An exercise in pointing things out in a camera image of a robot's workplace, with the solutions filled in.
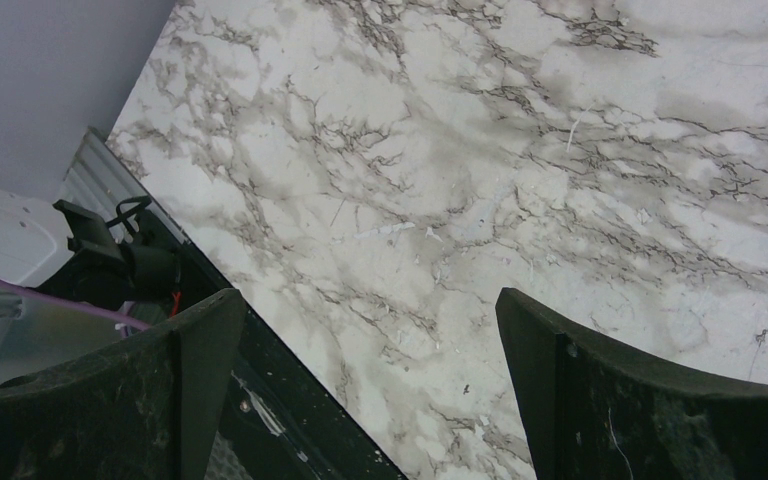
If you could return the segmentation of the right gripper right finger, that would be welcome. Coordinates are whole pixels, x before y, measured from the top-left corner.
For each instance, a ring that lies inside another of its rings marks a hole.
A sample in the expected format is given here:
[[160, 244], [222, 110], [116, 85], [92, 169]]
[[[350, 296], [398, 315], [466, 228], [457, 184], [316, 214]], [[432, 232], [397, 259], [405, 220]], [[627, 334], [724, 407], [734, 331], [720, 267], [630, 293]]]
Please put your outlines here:
[[689, 368], [504, 288], [498, 328], [540, 479], [768, 479], [768, 385]]

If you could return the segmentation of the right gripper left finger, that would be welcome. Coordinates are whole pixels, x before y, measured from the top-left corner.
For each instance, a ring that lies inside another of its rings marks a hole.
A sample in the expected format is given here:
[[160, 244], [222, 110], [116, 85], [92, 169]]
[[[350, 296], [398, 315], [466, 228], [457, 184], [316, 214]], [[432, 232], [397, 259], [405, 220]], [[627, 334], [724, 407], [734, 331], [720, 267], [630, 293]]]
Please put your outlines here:
[[0, 386], [0, 479], [201, 479], [246, 304], [173, 318]]

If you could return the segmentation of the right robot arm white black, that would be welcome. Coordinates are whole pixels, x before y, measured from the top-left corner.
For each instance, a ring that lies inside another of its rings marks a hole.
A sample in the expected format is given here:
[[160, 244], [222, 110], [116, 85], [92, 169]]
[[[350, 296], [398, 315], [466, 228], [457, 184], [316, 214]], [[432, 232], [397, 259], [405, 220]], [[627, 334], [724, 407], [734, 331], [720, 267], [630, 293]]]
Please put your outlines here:
[[[175, 289], [168, 253], [111, 230], [0, 190], [0, 281], [104, 311]], [[768, 479], [768, 385], [658, 358], [512, 288], [496, 315], [540, 478]]]

